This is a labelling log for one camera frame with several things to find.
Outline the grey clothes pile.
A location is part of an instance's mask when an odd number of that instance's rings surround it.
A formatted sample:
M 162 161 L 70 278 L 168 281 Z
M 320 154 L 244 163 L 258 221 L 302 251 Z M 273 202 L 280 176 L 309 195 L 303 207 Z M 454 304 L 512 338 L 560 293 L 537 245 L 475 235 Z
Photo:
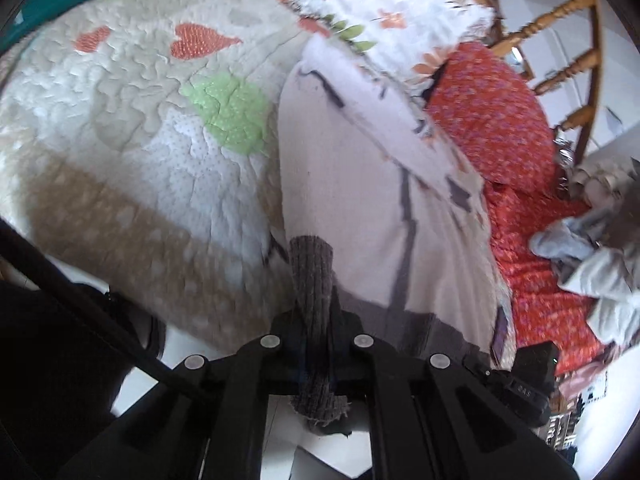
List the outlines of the grey clothes pile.
M 560 289 L 596 300 L 587 325 L 598 341 L 632 347 L 639 341 L 639 161 L 578 168 L 568 190 L 589 210 L 549 224 L 529 249 L 552 262 Z

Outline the pale pink knit sweater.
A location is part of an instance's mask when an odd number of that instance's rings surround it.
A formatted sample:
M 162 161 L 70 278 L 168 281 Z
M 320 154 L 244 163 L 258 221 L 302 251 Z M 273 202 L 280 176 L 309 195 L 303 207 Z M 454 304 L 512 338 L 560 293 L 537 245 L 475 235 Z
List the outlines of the pale pink knit sweater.
M 349 411 L 330 383 L 336 310 L 406 356 L 512 366 L 484 181 L 442 128 L 352 52 L 313 36 L 285 79 L 278 135 L 286 255 L 309 356 L 298 414 L 327 425 Z

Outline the cream heart pattern quilt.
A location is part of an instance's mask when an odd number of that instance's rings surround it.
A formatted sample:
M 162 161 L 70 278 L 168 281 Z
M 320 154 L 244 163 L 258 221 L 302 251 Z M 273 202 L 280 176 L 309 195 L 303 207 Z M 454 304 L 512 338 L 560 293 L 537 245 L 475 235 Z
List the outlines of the cream heart pattern quilt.
M 1 214 L 47 256 L 230 353 L 290 296 L 285 0 L 91 0 L 1 62 Z

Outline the red floral bedsheet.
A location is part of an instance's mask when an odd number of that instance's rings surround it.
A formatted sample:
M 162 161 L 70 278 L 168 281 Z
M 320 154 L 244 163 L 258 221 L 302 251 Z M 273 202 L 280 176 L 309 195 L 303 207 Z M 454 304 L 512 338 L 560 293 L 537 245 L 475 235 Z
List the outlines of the red floral bedsheet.
M 510 289 L 518 347 L 552 341 L 559 375 L 597 359 L 605 345 L 586 322 L 592 299 L 560 289 L 550 261 L 528 248 L 535 233 L 588 209 L 556 194 L 552 133 L 534 92 L 484 44 L 466 42 L 426 109 L 485 181 L 490 246 Z

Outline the wooden stair railing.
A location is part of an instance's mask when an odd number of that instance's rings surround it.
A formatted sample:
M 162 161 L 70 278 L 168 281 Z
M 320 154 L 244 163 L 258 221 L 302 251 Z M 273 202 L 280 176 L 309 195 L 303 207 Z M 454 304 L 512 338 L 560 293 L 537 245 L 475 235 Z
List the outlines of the wooden stair railing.
M 476 1 L 495 10 L 485 42 L 539 100 L 560 164 L 579 164 L 591 143 L 601 97 L 601 0 Z

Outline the white floral pillow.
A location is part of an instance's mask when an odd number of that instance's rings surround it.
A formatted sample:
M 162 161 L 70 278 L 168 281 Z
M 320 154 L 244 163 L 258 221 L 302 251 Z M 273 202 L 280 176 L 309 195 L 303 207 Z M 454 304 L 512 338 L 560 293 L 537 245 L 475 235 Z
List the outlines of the white floral pillow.
M 474 0 L 290 0 L 301 16 L 329 27 L 375 70 L 412 92 L 447 63 L 462 42 L 479 40 L 494 10 Z

